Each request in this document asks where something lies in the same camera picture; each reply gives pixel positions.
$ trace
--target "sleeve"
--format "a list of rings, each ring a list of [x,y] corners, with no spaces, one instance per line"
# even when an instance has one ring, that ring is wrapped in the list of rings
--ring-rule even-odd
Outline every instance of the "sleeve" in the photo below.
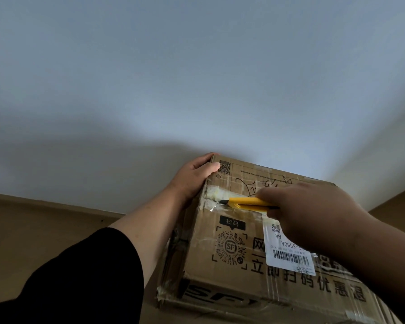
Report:
[[[140,258],[119,230],[100,229],[39,267],[0,322],[138,323],[144,294]]]

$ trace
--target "person's right arm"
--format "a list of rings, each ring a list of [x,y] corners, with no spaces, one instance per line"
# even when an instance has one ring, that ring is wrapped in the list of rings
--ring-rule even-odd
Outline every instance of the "person's right arm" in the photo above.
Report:
[[[299,183],[264,188],[294,243],[335,259],[377,294],[405,323],[405,233],[372,217],[335,186]]]

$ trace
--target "person's left hand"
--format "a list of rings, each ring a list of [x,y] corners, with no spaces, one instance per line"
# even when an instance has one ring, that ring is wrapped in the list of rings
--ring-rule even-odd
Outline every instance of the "person's left hand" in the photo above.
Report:
[[[205,179],[221,167],[218,162],[208,162],[214,154],[210,152],[184,164],[168,188],[175,190],[184,202],[192,199],[200,191]]]

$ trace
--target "qr code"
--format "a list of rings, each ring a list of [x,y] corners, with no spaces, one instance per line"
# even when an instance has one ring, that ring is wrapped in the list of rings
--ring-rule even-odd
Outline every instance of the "qr code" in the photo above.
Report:
[[[272,224],[272,231],[280,233],[281,232],[281,227],[279,225]]]
[[[219,160],[219,162],[221,163],[221,168],[219,168],[218,172],[219,173],[225,173],[227,175],[229,175],[229,171],[231,169],[231,163],[230,162],[226,162],[224,160]]]

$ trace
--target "yellow box cutter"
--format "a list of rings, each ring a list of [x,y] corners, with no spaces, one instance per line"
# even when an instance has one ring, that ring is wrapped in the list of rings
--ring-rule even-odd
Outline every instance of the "yellow box cutter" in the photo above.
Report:
[[[232,208],[252,210],[258,212],[266,212],[269,209],[279,209],[278,206],[262,201],[258,198],[230,198],[229,200],[221,200],[220,203],[228,205]]]

